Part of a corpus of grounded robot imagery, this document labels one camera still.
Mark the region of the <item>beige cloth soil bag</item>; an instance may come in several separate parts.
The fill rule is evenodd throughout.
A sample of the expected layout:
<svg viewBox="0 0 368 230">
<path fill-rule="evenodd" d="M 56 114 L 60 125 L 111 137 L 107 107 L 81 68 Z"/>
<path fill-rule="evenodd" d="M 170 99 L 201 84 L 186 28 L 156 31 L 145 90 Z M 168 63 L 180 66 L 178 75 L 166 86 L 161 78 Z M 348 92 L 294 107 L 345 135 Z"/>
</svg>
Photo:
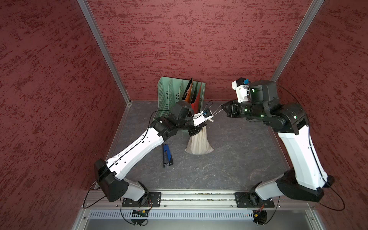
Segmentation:
<svg viewBox="0 0 368 230">
<path fill-rule="evenodd" d="M 192 155 L 205 155 L 214 151 L 208 141 L 206 125 L 206 122 L 202 123 L 202 130 L 195 136 L 190 137 L 185 152 Z"/>
</svg>

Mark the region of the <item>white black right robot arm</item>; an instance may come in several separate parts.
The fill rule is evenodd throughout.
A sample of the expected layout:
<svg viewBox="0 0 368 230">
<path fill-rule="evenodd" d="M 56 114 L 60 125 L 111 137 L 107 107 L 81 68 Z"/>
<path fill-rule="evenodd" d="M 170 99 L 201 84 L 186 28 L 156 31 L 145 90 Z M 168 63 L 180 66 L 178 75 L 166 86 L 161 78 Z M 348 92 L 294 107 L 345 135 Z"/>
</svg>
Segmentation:
<svg viewBox="0 0 368 230">
<path fill-rule="evenodd" d="M 260 182 L 249 192 L 254 206 L 276 196 L 294 200 L 319 202 L 324 188 L 334 183 L 318 158 L 310 136 L 306 112 L 298 103 L 281 104 L 274 81 L 249 82 L 239 78 L 232 82 L 237 99 L 222 105 L 230 118 L 257 120 L 271 127 L 282 140 L 292 162 L 292 169 L 267 182 Z"/>
</svg>

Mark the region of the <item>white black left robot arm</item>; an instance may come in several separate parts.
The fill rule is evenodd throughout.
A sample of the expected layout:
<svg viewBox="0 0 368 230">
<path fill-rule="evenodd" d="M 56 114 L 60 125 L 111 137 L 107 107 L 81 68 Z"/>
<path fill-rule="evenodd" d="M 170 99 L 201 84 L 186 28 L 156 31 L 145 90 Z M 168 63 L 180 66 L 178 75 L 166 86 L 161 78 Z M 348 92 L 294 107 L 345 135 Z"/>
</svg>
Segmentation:
<svg viewBox="0 0 368 230">
<path fill-rule="evenodd" d="M 127 198 L 145 205 L 149 193 L 147 188 L 140 182 L 127 179 L 128 172 L 149 152 L 176 135 L 179 130 L 186 130 L 190 136 L 194 136 L 212 117 L 208 108 L 195 114 L 189 103 L 179 101 L 167 116 L 158 117 L 149 123 L 144 133 L 120 153 L 107 161 L 97 160 L 94 163 L 96 183 L 107 200 L 114 202 Z"/>
</svg>

